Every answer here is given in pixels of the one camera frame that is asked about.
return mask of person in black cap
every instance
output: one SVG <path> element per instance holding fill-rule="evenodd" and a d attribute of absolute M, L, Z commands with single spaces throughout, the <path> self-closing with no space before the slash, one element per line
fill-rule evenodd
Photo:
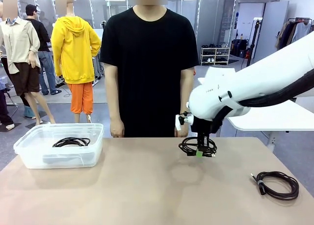
<path fill-rule="evenodd" d="M 59 94 L 61 93 L 61 90 L 57 90 L 55 88 L 55 76 L 54 76 L 54 66 L 53 66 L 53 61 L 52 61 L 52 55 L 47 45 L 47 43 L 50 42 L 50 38 L 47 33 L 47 30 L 40 21 L 36 20 L 37 12 L 38 12 L 37 6 L 28 4 L 26 5 L 25 11 L 27 15 L 26 20 L 30 21 L 33 24 L 37 32 L 39 41 L 40 41 L 38 57 L 39 57 L 40 66 L 41 66 L 41 73 L 39 76 L 41 92 L 43 93 L 43 95 L 47 95 L 49 93 L 45 80 L 44 80 L 44 68 L 45 68 L 47 80 L 49 84 L 49 89 L 50 89 L 50 94 L 51 95 Z"/>

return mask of yellow hoodie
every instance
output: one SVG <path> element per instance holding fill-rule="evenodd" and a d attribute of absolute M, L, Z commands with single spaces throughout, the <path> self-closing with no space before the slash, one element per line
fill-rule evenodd
<path fill-rule="evenodd" d="M 51 37 L 54 69 L 69 84 L 94 81 L 92 56 L 96 56 L 101 41 L 88 22 L 80 17 L 61 17 L 56 21 Z"/>

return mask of neck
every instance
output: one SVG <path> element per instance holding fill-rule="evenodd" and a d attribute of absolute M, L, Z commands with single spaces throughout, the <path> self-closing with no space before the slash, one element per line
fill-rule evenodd
<path fill-rule="evenodd" d="M 74 10 L 73 10 L 73 4 L 72 3 L 68 3 L 67 4 L 67 14 L 66 14 L 66 16 L 68 16 L 68 17 L 75 17 Z"/>
<path fill-rule="evenodd" d="M 164 16 L 167 9 L 162 5 L 136 5 L 133 7 L 134 12 L 141 19 L 146 21 L 155 21 Z"/>

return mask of beige shirt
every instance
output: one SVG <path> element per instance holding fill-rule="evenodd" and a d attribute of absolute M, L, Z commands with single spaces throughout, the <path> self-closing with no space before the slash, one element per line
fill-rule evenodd
<path fill-rule="evenodd" d="M 29 51 L 33 51 L 36 57 L 36 66 L 40 67 L 38 59 L 38 49 L 40 41 L 37 32 L 30 21 L 17 17 L 14 24 L 7 21 L 0 23 L 0 45 L 4 43 L 8 68 L 10 74 L 15 74 L 19 70 L 14 65 L 15 62 L 27 62 Z"/>

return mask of hand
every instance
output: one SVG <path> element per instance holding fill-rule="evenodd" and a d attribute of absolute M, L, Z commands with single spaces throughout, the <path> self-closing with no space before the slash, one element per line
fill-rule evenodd
<path fill-rule="evenodd" d="M 110 134 L 114 138 L 124 137 L 124 124 L 120 118 L 110 120 Z"/>
<path fill-rule="evenodd" d="M 30 64 L 32 68 L 36 67 L 36 57 L 35 57 L 35 53 L 33 51 L 29 51 L 28 64 Z"/>
<path fill-rule="evenodd" d="M 181 130 L 178 131 L 175 128 L 175 137 L 176 138 L 185 138 L 188 135 L 188 123 L 184 123 L 184 125 L 181 126 Z"/>

